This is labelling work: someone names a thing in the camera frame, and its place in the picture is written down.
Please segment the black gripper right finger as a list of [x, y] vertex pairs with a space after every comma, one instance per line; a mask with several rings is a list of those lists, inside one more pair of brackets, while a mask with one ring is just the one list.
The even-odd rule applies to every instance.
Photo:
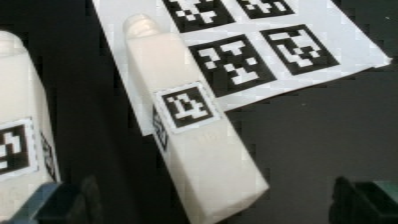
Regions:
[[330, 224], [398, 224], [398, 182], [335, 179]]

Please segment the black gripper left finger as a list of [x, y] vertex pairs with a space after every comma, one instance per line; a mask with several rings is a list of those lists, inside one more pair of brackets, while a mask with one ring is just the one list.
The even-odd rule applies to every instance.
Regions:
[[37, 224], [104, 224], [95, 177], [78, 185], [63, 183], [33, 217]]

